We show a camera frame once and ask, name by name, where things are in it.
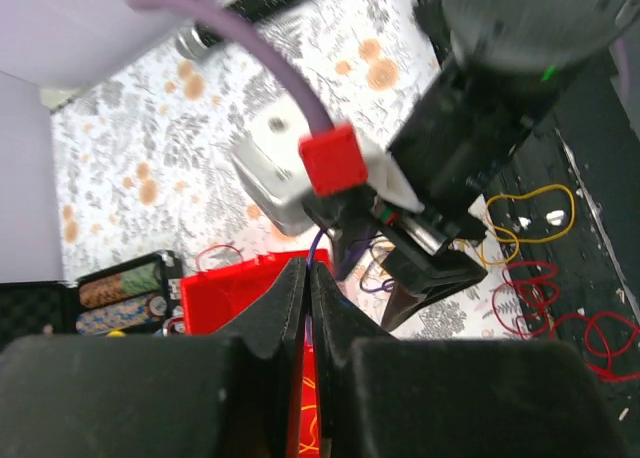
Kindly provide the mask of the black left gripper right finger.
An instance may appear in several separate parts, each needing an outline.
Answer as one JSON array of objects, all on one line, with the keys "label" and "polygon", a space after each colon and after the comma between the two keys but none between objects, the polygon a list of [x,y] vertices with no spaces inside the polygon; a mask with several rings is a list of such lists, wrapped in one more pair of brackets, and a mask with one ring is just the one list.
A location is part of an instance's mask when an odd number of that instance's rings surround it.
[{"label": "black left gripper right finger", "polygon": [[577,353],[556,341],[399,340],[309,274],[325,457],[621,457]]}]

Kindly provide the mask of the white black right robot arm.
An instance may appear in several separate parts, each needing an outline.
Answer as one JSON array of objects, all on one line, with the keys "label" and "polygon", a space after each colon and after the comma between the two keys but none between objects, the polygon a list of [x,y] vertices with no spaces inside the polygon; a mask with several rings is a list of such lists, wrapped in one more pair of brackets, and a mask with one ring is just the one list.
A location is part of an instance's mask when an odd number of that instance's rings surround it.
[{"label": "white black right robot arm", "polygon": [[314,190],[303,206],[339,229],[336,257],[351,264],[356,242],[377,232],[393,243],[383,260],[394,279],[387,331],[484,279],[452,248],[485,237],[470,206],[588,61],[637,20],[639,0],[419,0],[415,13],[441,69],[386,156],[418,209],[375,189],[353,132],[325,113],[306,112],[311,134],[299,146]]}]

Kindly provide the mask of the red plastic bin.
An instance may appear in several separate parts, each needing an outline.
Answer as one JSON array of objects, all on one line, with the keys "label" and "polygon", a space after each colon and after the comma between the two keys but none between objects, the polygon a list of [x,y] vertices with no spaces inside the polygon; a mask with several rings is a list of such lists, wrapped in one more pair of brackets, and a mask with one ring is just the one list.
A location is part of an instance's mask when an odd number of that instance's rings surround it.
[{"label": "red plastic bin", "polygon": [[183,278],[180,291],[185,333],[216,332],[266,293],[291,259],[306,260],[307,255],[307,250],[268,253]]},{"label": "red plastic bin", "polygon": [[293,368],[288,405],[286,457],[321,456],[318,392],[314,349],[303,340],[296,350]]}]

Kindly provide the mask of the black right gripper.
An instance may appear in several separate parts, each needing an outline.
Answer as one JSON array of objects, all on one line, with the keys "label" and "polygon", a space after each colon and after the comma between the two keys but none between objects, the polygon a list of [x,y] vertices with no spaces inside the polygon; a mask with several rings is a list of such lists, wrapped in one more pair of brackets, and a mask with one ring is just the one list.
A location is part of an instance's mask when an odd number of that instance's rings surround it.
[{"label": "black right gripper", "polygon": [[[397,329],[421,303],[484,280],[483,266],[451,245],[457,239],[475,245],[484,241],[487,227],[469,214],[469,207],[574,77],[572,67],[517,73],[461,65],[449,56],[388,148],[422,211],[384,200],[365,183],[304,199],[304,211],[317,225],[341,230],[334,246],[338,257],[345,257],[364,225],[394,244],[382,262],[395,281],[381,318],[383,330]],[[383,201],[394,213],[389,219],[373,211]]]}]

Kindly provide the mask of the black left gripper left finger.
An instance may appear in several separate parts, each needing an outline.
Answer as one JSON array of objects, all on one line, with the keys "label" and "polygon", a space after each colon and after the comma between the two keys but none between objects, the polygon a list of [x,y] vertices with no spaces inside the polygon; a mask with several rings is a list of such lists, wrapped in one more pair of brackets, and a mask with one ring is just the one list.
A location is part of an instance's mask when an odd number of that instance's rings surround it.
[{"label": "black left gripper left finger", "polygon": [[1,356],[5,457],[294,457],[306,264],[206,336],[31,336]]}]

